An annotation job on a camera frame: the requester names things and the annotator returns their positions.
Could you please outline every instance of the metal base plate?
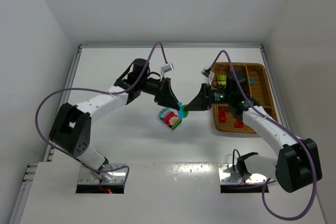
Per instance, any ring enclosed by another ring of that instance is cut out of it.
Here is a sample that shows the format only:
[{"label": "metal base plate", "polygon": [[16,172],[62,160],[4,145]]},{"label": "metal base plate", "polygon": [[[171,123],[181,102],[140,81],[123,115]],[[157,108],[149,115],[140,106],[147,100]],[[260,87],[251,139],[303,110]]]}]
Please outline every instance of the metal base plate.
[{"label": "metal base plate", "polygon": [[[118,168],[125,164],[109,164],[112,168]],[[107,173],[109,179],[102,181],[102,185],[121,186],[126,177],[127,168],[115,172]],[[78,175],[78,185],[99,185],[99,179],[87,168],[81,166]]]},{"label": "metal base plate", "polygon": [[219,183],[223,186],[235,186],[235,185],[258,185],[263,184],[266,181],[266,177],[261,174],[249,174],[241,177],[233,171],[232,164],[218,164]]}]

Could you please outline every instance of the white wall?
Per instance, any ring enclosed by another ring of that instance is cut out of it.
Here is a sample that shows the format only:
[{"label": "white wall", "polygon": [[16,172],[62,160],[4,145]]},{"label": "white wall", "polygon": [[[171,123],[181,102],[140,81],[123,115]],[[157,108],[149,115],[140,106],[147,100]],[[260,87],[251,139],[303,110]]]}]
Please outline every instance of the white wall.
[{"label": "white wall", "polygon": [[318,196],[327,222],[336,223],[336,0],[287,0],[266,54],[291,128],[318,143]]},{"label": "white wall", "polygon": [[261,42],[286,0],[46,0],[82,42]]},{"label": "white wall", "polygon": [[[9,221],[27,163],[43,159],[34,113],[64,86],[73,53],[44,0],[0,0],[0,223]],[[58,104],[42,111],[45,133]]]}]

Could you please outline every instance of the cable connector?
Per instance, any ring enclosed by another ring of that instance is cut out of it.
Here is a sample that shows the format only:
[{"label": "cable connector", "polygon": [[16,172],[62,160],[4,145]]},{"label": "cable connector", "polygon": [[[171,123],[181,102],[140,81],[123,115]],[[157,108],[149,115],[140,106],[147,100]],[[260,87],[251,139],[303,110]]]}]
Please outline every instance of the cable connector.
[{"label": "cable connector", "polygon": [[202,72],[201,72],[202,75],[204,75],[206,78],[208,78],[209,80],[209,83],[212,82],[212,80],[214,79],[214,73],[211,71],[211,68],[203,68]]},{"label": "cable connector", "polygon": [[160,76],[161,76],[161,79],[164,77],[164,74],[173,70],[174,69],[174,66],[172,63],[167,63],[165,65],[163,65],[161,68],[160,68]]}]

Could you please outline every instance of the teal object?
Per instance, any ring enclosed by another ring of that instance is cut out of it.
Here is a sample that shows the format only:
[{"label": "teal object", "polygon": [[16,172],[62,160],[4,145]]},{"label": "teal object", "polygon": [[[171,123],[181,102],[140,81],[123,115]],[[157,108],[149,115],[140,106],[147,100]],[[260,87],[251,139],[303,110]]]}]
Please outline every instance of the teal object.
[{"label": "teal object", "polygon": [[177,112],[179,118],[180,119],[186,118],[188,116],[188,111],[184,111],[184,107],[186,107],[186,105],[182,105],[182,102],[178,102],[177,104],[180,107],[179,111]]},{"label": "teal object", "polygon": [[169,108],[164,108],[159,112],[159,118],[163,121],[163,119],[170,113]]}]

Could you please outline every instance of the white table surface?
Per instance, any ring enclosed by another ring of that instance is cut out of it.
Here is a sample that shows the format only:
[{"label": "white table surface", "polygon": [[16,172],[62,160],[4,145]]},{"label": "white table surface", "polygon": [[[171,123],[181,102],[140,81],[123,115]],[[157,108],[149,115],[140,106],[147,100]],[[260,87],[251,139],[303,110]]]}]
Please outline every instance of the white table surface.
[{"label": "white table surface", "polygon": [[[209,67],[221,48],[166,48],[175,70],[167,74],[179,100],[189,103],[205,81],[200,71]],[[226,48],[233,62],[264,64],[259,48]],[[134,58],[147,58],[150,48],[85,48],[73,87],[106,90]],[[226,61],[223,55],[219,61]],[[161,51],[152,57],[152,71],[163,65]],[[72,104],[95,96],[71,92]],[[157,117],[160,106],[141,94],[131,104],[100,119],[91,142],[112,163],[127,162],[130,176],[124,195],[76,195],[79,165],[60,152],[51,163],[39,164],[21,223],[282,223],[263,207],[260,194],[221,194],[217,163],[230,162],[232,150],[241,154],[275,153],[256,134],[215,130],[212,111],[190,112],[171,131]],[[192,164],[203,169],[191,174]],[[270,187],[267,201],[277,213],[297,215],[309,200],[311,186],[288,194]],[[307,216],[295,223],[324,223],[316,199]]]}]

